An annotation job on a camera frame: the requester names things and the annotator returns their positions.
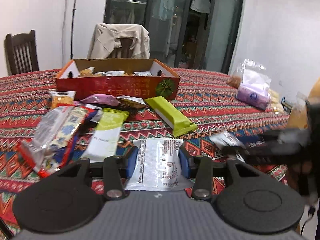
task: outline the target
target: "red cardboard box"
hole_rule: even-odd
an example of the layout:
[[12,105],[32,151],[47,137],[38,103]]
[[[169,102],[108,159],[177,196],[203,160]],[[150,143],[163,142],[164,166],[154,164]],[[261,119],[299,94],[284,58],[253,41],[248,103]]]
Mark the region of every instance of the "red cardboard box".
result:
[[[81,70],[94,67],[93,73],[122,70],[125,73],[150,71],[153,76],[78,77]],[[57,74],[57,91],[76,91],[75,100],[94,94],[137,98],[163,96],[175,99],[180,77],[157,59],[106,58],[70,60]]]

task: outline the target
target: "purple snack package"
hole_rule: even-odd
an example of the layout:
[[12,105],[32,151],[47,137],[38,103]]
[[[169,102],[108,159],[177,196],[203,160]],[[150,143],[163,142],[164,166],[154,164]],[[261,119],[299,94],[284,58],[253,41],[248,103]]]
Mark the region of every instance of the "purple snack package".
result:
[[259,89],[252,84],[244,83],[240,84],[236,99],[262,110],[267,109],[270,101],[270,97],[267,91]]
[[101,104],[101,105],[108,105],[108,106],[118,106],[120,103],[113,95],[104,95],[104,94],[91,95],[80,101],[74,101],[74,103],[76,102],[81,104]]

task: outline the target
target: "red geometric tablecloth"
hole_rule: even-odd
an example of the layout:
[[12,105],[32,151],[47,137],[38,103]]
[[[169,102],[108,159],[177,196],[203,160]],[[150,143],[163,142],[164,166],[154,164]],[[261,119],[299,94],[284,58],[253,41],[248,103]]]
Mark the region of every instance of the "red geometric tablecloth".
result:
[[[208,135],[221,130],[237,136],[253,135],[286,125],[288,116],[265,113],[235,99],[236,89],[226,84],[228,76],[222,73],[175,69],[181,76],[179,91],[172,104],[192,122],[198,130],[183,136],[185,146],[193,155],[207,155],[222,161],[220,151]],[[31,138],[41,116],[51,105],[49,91],[55,90],[55,76],[59,70],[20,74],[0,79],[0,216],[16,233],[17,222],[12,214],[16,193],[38,181],[37,175],[19,159],[16,143]],[[74,160],[85,150],[93,129],[85,130],[75,149]],[[119,139],[121,146],[141,138],[172,137],[169,126],[150,108],[130,116],[124,123]],[[260,167],[276,179],[281,179],[284,166]],[[223,189],[221,178],[213,179],[214,192]],[[99,182],[93,188],[102,190]]]

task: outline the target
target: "chair backrest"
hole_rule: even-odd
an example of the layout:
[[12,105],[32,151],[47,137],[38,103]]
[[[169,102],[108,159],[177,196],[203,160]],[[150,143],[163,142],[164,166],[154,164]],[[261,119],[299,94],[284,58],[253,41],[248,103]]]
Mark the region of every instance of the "chair backrest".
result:
[[8,34],[4,48],[12,75],[39,71],[35,30],[14,36]]
[[114,49],[107,58],[131,58],[133,50],[130,46],[133,42],[131,38],[119,38],[122,48]]

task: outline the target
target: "light green package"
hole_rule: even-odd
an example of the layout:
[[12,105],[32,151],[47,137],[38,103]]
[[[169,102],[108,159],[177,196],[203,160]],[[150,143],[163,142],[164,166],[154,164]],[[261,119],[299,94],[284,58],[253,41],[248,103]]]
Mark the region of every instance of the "light green package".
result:
[[164,97],[148,98],[145,102],[172,128],[174,137],[198,128]]
[[127,111],[104,108],[102,117],[82,157],[89,158],[91,162],[103,162],[105,158],[115,155],[120,130],[128,116]]

